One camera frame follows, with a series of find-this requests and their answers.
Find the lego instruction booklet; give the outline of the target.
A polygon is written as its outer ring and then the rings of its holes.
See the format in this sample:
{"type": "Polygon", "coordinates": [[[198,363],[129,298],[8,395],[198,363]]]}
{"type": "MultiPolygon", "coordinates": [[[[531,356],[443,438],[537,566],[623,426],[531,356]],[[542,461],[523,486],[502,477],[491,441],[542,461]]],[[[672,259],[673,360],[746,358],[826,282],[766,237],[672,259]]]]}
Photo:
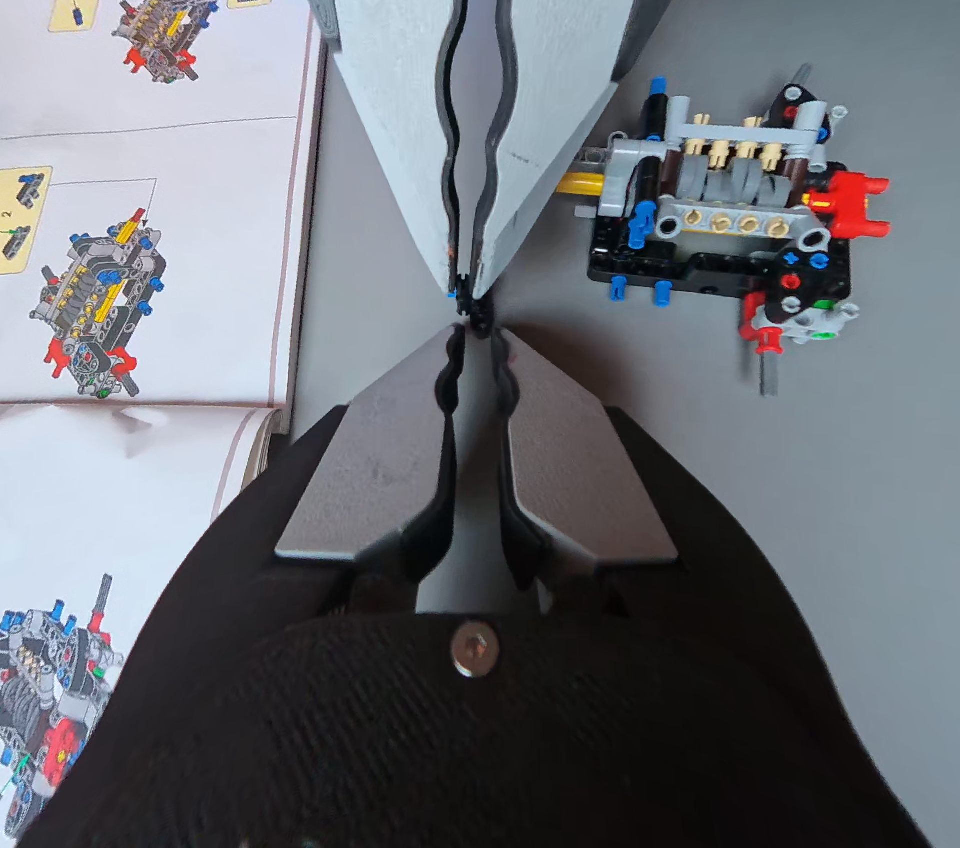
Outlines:
{"type": "Polygon", "coordinates": [[[289,422],[307,0],[2,0],[2,846],[289,422]]]}

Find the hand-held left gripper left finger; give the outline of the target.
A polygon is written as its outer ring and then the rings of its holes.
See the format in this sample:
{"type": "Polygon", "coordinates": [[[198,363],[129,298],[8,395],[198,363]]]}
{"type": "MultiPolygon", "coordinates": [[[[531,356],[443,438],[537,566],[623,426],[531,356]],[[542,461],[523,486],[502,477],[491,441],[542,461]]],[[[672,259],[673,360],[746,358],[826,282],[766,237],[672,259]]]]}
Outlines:
{"type": "Polygon", "coordinates": [[[447,326],[349,404],[275,547],[278,557],[419,583],[453,535],[466,328],[447,326]]]}

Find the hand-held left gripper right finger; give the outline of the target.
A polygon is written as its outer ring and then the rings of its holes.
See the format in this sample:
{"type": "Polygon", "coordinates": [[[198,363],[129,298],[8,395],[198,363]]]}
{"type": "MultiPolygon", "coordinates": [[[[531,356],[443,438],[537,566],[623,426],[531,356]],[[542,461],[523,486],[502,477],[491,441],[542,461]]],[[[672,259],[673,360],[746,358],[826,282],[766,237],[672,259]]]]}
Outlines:
{"type": "Polygon", "coordinates": [[[678,550],[599,398],[505,328],[490,337],[501,418],[501,542],[521,590],[678,550]]]}

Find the lego engine assembly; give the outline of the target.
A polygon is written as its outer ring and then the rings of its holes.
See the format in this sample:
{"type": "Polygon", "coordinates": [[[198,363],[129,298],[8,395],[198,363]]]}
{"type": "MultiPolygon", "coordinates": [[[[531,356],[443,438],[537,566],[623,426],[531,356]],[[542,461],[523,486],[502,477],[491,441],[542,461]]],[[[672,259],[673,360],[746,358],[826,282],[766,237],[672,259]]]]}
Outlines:
{"type": "Polygon", "coordinates": [[[638,133],[583,147],[556,185],[593,223],[587,274],[613,302],[636,286],[659,308],[681,292],[740,303],[762,397],[779,391],[787,343],[835,339],[859,316],[852,244],[891,231],[870,217],[889,180],[828,159],[848,110],[814,94],[810,73],[803,64],[739,124],[691,113],[690,97],[654,78],[638,133]]]}

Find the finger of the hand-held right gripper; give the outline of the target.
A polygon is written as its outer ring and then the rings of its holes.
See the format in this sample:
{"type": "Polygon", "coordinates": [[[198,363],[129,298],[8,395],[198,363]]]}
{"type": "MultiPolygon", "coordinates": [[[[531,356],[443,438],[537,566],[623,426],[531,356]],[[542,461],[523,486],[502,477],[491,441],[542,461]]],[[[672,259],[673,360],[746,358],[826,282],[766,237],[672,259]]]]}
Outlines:
{"type": "Polygon", "coordinates": [[[467,0],[309,0],[430,273],[453,294],[460,133],[451,66],[467,0]]]}
{"type": "Polygon", "coordinates": [[[474,299],[517,253],[671,1],[497,0],[502,92],[474,220],[474,299]]]}

